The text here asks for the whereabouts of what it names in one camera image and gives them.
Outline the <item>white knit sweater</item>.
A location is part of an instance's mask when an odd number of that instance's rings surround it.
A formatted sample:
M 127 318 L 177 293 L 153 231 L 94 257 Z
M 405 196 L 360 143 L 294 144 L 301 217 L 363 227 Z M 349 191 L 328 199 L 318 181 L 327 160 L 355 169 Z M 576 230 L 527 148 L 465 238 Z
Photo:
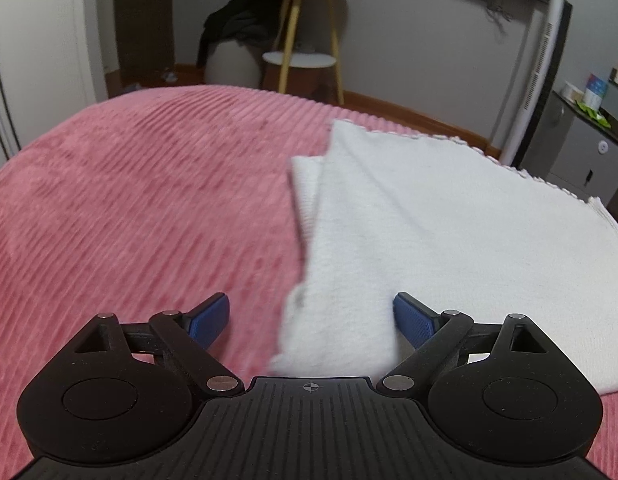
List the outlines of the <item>white knit sweater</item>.
M 392 302 L 480 323 L 530 316 L 600 393 L 618 391 L 618 224 L 460 140 L 338 120 L 292 159 L 303 276 L 272 370 L 382 377 L 400 360 Z

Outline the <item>black clothing on chair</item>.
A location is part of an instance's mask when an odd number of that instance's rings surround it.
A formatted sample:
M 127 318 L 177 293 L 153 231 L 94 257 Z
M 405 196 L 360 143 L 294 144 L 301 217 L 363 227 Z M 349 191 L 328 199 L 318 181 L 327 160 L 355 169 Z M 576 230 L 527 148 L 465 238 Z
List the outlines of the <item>black clothing on chair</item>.
M 258 88 L 262 54 L 274 44 L 283 0 L 230 0 L 205 20 L 196 67 L 206 84 Z

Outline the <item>grey bedside cabinet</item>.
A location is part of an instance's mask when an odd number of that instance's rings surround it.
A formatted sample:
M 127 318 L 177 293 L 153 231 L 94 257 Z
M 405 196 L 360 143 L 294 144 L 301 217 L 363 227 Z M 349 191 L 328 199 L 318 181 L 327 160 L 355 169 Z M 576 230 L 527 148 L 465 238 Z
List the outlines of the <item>grey bedside cabinet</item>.
M 582 200 L 593 196 L 608 204 L 618 191 L 618 142 L 556 92 L 520 166 Z

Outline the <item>round yellow-legged side table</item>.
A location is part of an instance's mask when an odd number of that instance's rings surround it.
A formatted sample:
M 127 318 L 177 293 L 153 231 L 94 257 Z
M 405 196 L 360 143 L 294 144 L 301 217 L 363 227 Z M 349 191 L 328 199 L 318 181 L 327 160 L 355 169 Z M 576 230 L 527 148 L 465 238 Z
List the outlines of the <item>round yellow-legged side table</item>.
M 280 69 L 276 90 L 288 92 L 290 70 L 330 70 L 335 100 L 345 104 L 336 0 L 283 0 L 280 28 L 263 61 Z

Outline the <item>blue and white tissue box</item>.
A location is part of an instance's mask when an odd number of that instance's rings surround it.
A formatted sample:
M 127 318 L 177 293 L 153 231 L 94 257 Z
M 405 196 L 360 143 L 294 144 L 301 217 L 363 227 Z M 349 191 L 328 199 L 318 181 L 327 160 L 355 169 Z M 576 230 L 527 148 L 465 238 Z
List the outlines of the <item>blue and white tissue box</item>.
M 597 112 L 604 100 L 607 88 L 608 83 L 605 79 L 591 74 L 588 82 L 586 83 L 586 90 L 584 90 L 582 104 L 589 110 Z

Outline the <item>white standing air conditioner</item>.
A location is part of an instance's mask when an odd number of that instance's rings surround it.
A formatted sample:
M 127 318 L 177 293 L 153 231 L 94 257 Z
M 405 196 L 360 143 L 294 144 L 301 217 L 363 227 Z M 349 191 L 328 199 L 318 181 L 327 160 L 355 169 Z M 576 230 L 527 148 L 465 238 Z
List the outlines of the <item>white standing air conditioner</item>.
M 571 14 L 572 4 L 567 0 L 548 0 L 539 47 L 522 104 L 501 152 L 500 163 L 504 166 L 518 167 L 529 148 L 553 89 L 568 36 Z

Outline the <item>white wardrobe door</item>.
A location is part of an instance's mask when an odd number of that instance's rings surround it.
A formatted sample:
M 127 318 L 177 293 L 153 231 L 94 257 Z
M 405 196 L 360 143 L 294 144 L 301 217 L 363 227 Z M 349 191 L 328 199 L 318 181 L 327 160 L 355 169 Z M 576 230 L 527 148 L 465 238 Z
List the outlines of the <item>white wardrobe door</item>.
M 0 0 L 0 159 L 107 98 L 97 0 Z

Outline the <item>dark wooden door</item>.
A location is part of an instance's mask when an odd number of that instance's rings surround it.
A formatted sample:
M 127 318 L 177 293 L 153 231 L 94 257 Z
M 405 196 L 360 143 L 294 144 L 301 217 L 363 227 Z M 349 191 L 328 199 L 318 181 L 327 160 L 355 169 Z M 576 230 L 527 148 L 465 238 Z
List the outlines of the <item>dark wooden door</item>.
M 118 63 L 125 87 L 158 79 L 174 64 L 173 0 L 114 0 Z

